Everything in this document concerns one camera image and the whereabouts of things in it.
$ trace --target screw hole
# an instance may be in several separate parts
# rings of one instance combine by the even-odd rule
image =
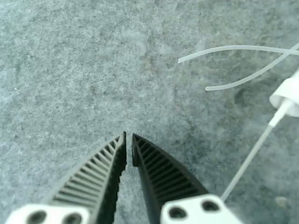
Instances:
[[[211,202],[211,201],[203,202],[202,207],[206,211],[217,211],[217,210],[219,210],[218,205],[215,204],[214,202]]]
[[[46,216],[47,214],[45,211],[36,211],[29,216],[27,224],[40,224],[45,220]]]
[[[72,213],[64,219],[63,224],[80,224],[81,221],[82,217],[78,213]]]
[[[170,209],[169,215],[171,218],[184,218],[187,214],[183,209],[175,207]]]

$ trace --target floor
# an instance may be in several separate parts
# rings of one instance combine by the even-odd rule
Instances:
[[[226,91],[207,85],[246,77],[291,48],[297,0],[0,0],[0,223],[37,203],[81,158],[122,131],[128,166],[116,224],[147,224],[136,133],[221,195],[275,110],[269,96],[299,67],[289,56],[260,78]],[[246,224],[299,220],[299,122],[285,118],[227,200]]]

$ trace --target gray textured surface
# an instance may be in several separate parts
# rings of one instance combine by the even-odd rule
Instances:
[[[274,113],[269,95],[298,58],[222,92],[204,88],[245,77],[279,54],[177,59],[227,44],[290,48],[298,15],[297,0],[1,0],[1,223],[122,130],[164,148],[220,195]],[[245,223],[298,223],[298,135],[298,120],[285,119],[228,199]],[[131,163],[115,223],[148,223]]]

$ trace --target white connector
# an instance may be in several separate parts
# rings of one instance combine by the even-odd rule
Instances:
[[[285,115],[299,117],[299,69],[278,87],[270,97],[270,102],[278,109],[269,123],[272,127]]]

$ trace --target thin white wire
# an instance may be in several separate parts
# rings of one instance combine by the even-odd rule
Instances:
[[[297,50],[299,48],[299,43],[297,43],[294,47],[292,47],[290,50]],[[279,58],[277,58],[276,60],[274,60],[273,62],[271,62],[270,64],[268,64],[267,66],[263,67],[261,70],[253,73],[250,76],[247,76],[246,78],[240,79],[236,82],[230,83],[230,84],[226,84],[226,85],[218,85],[218,86],[207,86],[206,87],[206,91],[216,91],[216,90],[226,90],[226,89],[230,89],[239,85],[242,85],[246,82],[249,82],[250,80],[262,75],[264,72],[270,70],[271,68],[273,68],[275,65],[277,65],[278,63],[280,63],[281,61],[283,61],[286,57],[288,57],[290,54],[289,53],[284,53],[283,55],[281,55]]]
[[[272,47],[265,47],[265,46],[255,46],[255,45],[228,45],[228,46],[221,46],[216,48],[210,48],[206,50],[202,50],[185,57],[182,57],[178,60],[178,63],[182,63],[191,59],[194,59],[199,56],[203,56],[209,53],[225,51],[225,50],[259,50],[259,51],[268,51],[268,52],[275,52],[275,53],[289,53],[291,55],[299,55],[299,51],[291,50],[291,49],[282,49],[282,48],[272,48]]]
[[[223,47],[219,47],[219,48],[225,48],[225,47],[228,47],[228,49],[232,49],[231,47],[235,47],[235,46],[238,46],[238,45],[232,45],[232,46],[223,46]],[[276,60],[274,60],[273,62],[271,62],[270,64],[268,64],[267,66],[265,66],[264,68],[262,68],[261,70],[253,73],[252,75],[246,77],[246,78],[243,78],[243,79],[240,79],[236,82],[233,82],[233,83],[230,83],[230,84],[226,84],[226,85],[218,85],[218,86],[207,86],[206,87],[206,91],[217,91],[217,90],[226,90],[226,89],[230,89],[230,88],[233,88],[233,87],[236,87],[236,86],[239,86],[239,85],[242,85],[260,75],[262,75],[264,72],[270,70],[271,68],[273,68],[275,65],[277,65],[278,63],[280,63],[281,61],[283,61],[286,57],[288,57],[290,54],[294,54],[294,52],[297,52],[296,50],[299,48],[299,43],[297,43],[294,47],[292,47],[291,49],[287,50],[283,55],[281,55],[279,58],[277,58]],[[206,49],[204,51],[201,51],[201,52],[197,52],[197,53],[194,53],[194,54],[191,54],[189,56],[185,56],[185,57],[182,57],[178,60],[178,63],[181,63],[183,61],[187,61],[187,60],[190,60],[192,58],[195,58],[197,56],[201,56],[201,55],[204,55],[204,54],[208,54],[208,53],[213,53],[214,51],[212,51],[212,49]]]
[[[254,145],[253,149],[251,150],[251,152],[247,156],[247,158],[244,161],[244,163],[241,165],[240,169],[238,170],[238,172],[234,176],[233,180],[230,182],[229,186],[226,188],[226,190],[222,194],[221,199],[223,201],[225,201],[227,199],[227,197],[230,195],[230,193],[232,192],[232,190],[235,188],[236,184],[239,182],[240,178],[242,177],[242,175],[246,171],[247,167],[250,165],[251,161],[253,160],[253,158],[257,154],[258,150],[261,148],[261,146],[263,145],[263,143],[266,141],[267,137],[269,136],[269,134],[271,133],[271,131],[273,130],[273,128],[274,127],[272,127],[270,125],[267,126],[266,130],[261,135],[261,137],[259,138],[259,140],[257,141],[257,143]]]

